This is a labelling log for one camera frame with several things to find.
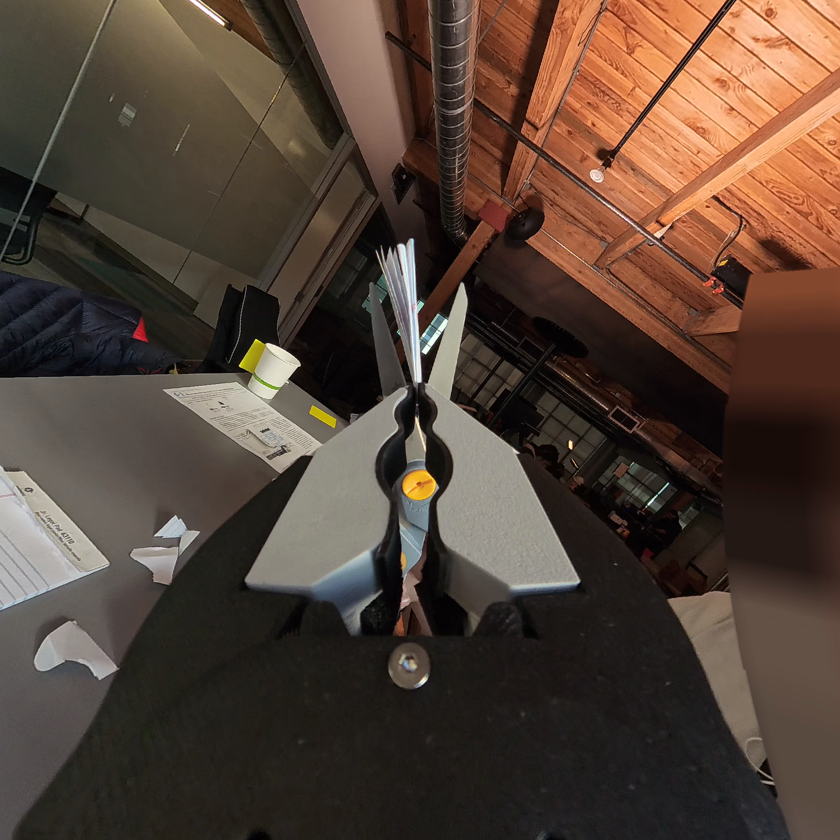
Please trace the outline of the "printed instruction sheet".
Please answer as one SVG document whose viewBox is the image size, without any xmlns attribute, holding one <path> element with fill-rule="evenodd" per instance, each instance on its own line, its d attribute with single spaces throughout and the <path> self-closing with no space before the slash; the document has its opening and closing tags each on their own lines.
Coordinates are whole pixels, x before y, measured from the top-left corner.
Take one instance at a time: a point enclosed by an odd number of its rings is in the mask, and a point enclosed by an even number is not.
<svg viewBox="0 0 840 840">
<path fill-rule="evenodd" d="M 312 455 L 321 445 L 238 382 L 164 391 L 277 473 L 299 457 Z"/>
</svg>

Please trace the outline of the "white lined legal pad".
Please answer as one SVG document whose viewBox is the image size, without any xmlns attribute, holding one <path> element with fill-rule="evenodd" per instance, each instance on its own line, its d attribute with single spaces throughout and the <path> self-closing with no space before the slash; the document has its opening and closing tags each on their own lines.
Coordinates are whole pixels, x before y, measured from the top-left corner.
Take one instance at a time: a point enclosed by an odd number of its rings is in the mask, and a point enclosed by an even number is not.
<svg viewBox="0 0 840 840">
<path fill-rule="evenodd" d="M 109 566 L 82 529 L 24 471 L 1 470 L 1 608 Z"/>
</svg>

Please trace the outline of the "metal ventilation duct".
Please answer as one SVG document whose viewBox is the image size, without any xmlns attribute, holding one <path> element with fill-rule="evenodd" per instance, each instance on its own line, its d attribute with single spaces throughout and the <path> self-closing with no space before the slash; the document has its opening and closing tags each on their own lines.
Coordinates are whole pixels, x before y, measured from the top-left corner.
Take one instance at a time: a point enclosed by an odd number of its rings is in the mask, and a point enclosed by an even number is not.
<svg viewBox="0 0 840 840">
<path fill-rule="evenodd" d="M 561 362 L 561 359 L 557 356 L 550 357 L 547 365 L 561 383 L 568 386 L 574 394 L 586 400 L 594 409 L 604 415 L 608 422 L 620 428 L 626 434 L 638 438 L 647 436 L 661 441 L 665 440 L 661 431 L 636 412 L 620 395 L 594 384 L 583 374 L 572 372 L 571 367 Z"/>
<path fill-rule="evenodd" d="M 476 88 L 480 24 L 478 1 L 429 1 L 428 24 L 437 137 L 441 225 L 462 246 L 466 182 Z"/>
</svg>

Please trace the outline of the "black disc-topped pole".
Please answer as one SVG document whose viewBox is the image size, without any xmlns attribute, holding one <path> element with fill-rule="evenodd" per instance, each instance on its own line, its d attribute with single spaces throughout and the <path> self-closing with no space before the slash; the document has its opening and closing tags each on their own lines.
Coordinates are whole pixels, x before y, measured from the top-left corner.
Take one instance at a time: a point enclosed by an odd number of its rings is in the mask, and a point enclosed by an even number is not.
<svg viewBox="0 0 840 840">
<path fill-rule="evenodd" d="M 553 347 L 557 354 L 576 360 L 584 359 L 589 355 L 589 349 L 582 341 L 547 318 L 533 318 L 532 327 L 542 340 Z"/>
</svg>

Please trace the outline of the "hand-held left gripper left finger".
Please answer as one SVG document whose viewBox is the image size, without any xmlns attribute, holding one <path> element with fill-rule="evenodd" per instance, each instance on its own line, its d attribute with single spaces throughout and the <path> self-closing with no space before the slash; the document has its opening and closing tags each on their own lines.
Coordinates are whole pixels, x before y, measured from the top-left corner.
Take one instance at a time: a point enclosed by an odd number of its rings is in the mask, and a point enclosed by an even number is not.
<svg viewBox="0 0 840 840">
<path fill-rule="evenodd" d="M 398 389 L 311 457 L 245 577 L 255 591 L 337 607 L 352 635 L 393 635 L 404 572 L 421 557 L 406 519 L 406 437 L 413 387 Z"/>
</svg>

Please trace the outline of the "white paper cup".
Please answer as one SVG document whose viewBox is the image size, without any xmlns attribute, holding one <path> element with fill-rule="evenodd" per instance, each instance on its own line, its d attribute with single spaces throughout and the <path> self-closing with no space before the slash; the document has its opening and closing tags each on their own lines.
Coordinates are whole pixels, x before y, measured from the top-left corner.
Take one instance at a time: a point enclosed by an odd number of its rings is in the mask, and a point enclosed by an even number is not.
<svg viewBox="0 0 840 840">
<path fill-rule="evenodd" d="M 291 353 L 275 344 L 266 343 L 248 381 L 248 390 L 269 401 L 300 367 L 300 361 Z"/>
</svg>

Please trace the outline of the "black ceiling heater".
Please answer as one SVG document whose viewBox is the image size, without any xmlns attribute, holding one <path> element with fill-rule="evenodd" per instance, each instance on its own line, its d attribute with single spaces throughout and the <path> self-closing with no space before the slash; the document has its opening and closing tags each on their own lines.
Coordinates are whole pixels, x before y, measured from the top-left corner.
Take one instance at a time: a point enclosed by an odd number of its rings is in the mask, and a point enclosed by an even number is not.
<svg viewBox="0 0 840 840">
<path fill-rule="evenodd" d="M 751 270 L 734 255 L 725 255 L 719 258 L 703 286 L 713 295 L 722 296 L 742 308 L 751 276 Z"/>
</svg>

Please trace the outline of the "dark blue puffer jacket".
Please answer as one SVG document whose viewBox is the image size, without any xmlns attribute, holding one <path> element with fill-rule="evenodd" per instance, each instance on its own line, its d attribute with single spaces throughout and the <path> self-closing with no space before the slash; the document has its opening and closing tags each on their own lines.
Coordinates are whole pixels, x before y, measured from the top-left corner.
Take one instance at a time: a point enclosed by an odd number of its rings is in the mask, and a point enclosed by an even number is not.
<svg viewBox="0 0 840 840">
<path fill-rule="evenodd" d="M 167 373 L 182 358 L 151 344 L 128 302 L 1 274 L 1 376 Z"/>
</svg>

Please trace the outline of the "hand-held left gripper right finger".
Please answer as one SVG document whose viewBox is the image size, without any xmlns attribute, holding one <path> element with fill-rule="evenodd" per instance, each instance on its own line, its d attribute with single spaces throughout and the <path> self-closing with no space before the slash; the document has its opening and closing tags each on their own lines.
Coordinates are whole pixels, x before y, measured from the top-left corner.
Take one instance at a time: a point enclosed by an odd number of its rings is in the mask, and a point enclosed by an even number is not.
<svg viewBox="0 0 840 840">
<path fill-rule="evenodd" d="M 435 635 L 464 635 L 468 618 L 581 582 L 517 451 L 420 385 L 427 468 L 437 481 L 429 508 L 421 603 Z"/>
</svg>

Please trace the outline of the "grey orange scissors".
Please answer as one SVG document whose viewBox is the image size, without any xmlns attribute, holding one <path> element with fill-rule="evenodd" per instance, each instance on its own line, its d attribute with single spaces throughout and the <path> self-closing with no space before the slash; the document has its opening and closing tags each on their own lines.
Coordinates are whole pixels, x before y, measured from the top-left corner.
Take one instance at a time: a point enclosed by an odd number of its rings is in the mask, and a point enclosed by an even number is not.
<svg viewBox="0 0 840 840">
<path fill-rule="evenodd" d="M 382 396 L 406 386 L 403 368 L 386 320 L 379 290 L 369 289 L 369 310 Z M 429 506 L 438 484 L 426 468 L 426 439 L 416 419 L 404 444 L 406 467 L 395 480 L 401 540 L 402 600 L 396 635 L 464 635 L 466 614 L 454 602 L 432 602 L 423 587 Z"/>
</svg>

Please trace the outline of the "black dome speaker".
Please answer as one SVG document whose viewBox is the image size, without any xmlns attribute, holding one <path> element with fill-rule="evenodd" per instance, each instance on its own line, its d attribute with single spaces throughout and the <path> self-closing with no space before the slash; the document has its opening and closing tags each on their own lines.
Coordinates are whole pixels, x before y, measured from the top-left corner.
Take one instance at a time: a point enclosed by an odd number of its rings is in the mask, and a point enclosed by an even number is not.
<svg viewBox="0 0 840 840">
<path fill-rule="evenodd" d="M 508 220 L 503 235 L 505 244 L 512 249 L 524 247 L 542 229 L 544 220 L 541 208 L 527 206 Z"/>
</svg>

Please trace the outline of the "black chair white piping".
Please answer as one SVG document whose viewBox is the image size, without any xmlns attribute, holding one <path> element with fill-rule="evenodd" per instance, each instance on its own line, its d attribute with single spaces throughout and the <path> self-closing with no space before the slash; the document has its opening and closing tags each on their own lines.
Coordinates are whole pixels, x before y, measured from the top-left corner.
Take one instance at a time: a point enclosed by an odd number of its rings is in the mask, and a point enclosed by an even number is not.
<svg viewBox="0 0 840 840">
<path fill-rule="evenodd" d="M 196 372 L 234 373 L 255 340 L 278 344 L 280 302 L 257 287 L 243 290 L 227 285 L 213 340 Z"/>
</svg>

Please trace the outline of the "narrow lined paper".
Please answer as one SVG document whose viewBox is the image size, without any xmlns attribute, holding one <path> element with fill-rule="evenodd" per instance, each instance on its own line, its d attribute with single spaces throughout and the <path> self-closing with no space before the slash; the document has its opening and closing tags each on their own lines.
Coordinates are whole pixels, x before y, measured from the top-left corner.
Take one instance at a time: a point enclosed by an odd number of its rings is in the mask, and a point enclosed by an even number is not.
<svg viewBox="0 0 840 840">
<path fill-rule="evenodd" d="M 414 385 L 423 381 L 414 239 L 377 254 Z"/>
</svg>

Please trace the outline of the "grey desk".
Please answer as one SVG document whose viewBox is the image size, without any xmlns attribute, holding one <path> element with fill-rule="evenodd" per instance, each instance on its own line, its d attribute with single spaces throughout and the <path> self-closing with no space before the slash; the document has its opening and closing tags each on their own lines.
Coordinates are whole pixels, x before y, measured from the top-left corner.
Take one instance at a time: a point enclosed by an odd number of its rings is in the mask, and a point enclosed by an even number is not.
<svg viewBox="0 0 840 840">
<path fill-rule="evenodd" d="M 1 613 L 1 834 L 39 798 L 96 715 L 113 676 L 41 673 L 43 639 L 74 620 L 121 664 L 165 591 L 130 558 L 171 516 L 200 532 L 192 552 L 276 472 L 170 395 L 175 375 L 3 378 L 5 469 L 26 471 L 110 565 Z"/>
</svg>

